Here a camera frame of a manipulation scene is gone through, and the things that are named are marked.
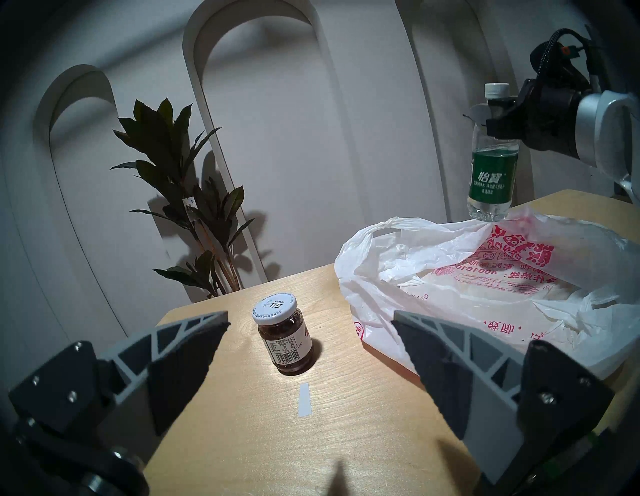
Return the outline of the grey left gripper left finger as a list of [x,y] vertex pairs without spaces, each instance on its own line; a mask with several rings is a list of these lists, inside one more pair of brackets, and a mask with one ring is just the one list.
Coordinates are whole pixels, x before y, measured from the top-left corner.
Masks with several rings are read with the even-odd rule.
[[138,332],[97,356],[73,342],[9,391],[17,415],[61,437],[88,435],[142,392],[138,415],[150,414],[161,436],[204,382],[229,327],[214,312]]

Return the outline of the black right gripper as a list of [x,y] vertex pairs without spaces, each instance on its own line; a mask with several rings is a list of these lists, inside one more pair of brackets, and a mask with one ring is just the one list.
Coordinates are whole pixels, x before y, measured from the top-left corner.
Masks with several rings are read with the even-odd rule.
[[580,72],[552,72],[524,81],[518,115],[516,98],[506,97],[472,105],[463,117],[492,138],[518,138],[532,150],[578,159],[575,126],[582,99]]

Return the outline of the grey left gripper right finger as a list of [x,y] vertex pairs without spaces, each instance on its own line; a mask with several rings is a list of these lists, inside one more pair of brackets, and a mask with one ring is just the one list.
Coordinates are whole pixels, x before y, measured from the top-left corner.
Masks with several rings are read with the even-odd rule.
[[614,392],[550,342],[521,352],[481,329],[400,310],[392,325],[480,469],[477,485],[549,485],[599,445],[593,430]]

